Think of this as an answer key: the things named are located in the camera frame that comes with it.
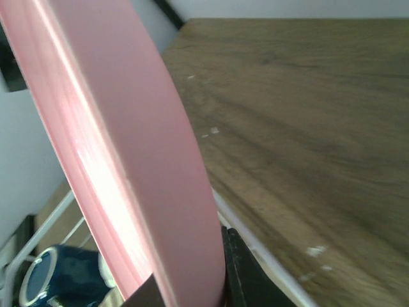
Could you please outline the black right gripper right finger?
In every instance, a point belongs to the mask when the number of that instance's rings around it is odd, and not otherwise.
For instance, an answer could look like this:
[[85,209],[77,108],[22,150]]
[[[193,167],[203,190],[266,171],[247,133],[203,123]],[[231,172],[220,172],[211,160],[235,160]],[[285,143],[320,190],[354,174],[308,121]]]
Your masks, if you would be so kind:
[[221,227],[226,261],[226,306],[294,307],[295,303],[266,275],[234,228]]

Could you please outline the white wire dish rack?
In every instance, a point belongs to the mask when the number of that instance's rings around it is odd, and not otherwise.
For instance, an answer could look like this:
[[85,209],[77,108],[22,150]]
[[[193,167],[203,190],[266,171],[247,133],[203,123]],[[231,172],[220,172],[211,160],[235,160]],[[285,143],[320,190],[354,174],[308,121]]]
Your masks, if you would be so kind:
[[[32,250],[75,201],[69,192],[10,262],[3,306],[13,304],[14,281]],[[167,206],[148,212],[124,199],[118,204],[93,201],[81,217],[100,254],[100,273],[124,302],[153,274],[165,306],[226,306],[226,261],[221,227],[240,234],[266,275],[295,303],[314,306],[301,285],[240,220],[218,193],[192,206]]]

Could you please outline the dark blue ceramic mug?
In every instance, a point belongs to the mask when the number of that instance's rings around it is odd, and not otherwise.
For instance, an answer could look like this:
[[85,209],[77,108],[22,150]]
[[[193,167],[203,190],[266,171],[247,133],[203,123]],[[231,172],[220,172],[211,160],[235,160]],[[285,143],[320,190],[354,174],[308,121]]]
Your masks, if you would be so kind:
[[43,250],[30,265],[19,292],[20,306],[98,306],[111,290],[97,251],[67,245]]

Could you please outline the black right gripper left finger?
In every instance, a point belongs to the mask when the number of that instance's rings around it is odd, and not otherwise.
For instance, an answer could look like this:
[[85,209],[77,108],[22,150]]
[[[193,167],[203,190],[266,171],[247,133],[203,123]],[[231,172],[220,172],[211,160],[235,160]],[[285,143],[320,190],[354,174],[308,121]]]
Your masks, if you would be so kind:
[[123,303],[123,307],[165,307],[153,274]]

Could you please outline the pink plate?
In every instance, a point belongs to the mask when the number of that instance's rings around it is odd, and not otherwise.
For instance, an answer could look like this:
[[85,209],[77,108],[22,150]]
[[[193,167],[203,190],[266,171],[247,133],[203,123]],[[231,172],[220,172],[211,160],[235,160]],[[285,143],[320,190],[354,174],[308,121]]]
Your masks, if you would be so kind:
[[195,135],[170,80],[169,89],[156,81],[148,96],[113,90],[50,96],[31,92],[84,215],[93,201],[116,205],[124,199],[164,213],[167,206],[189,207],[212,194]]

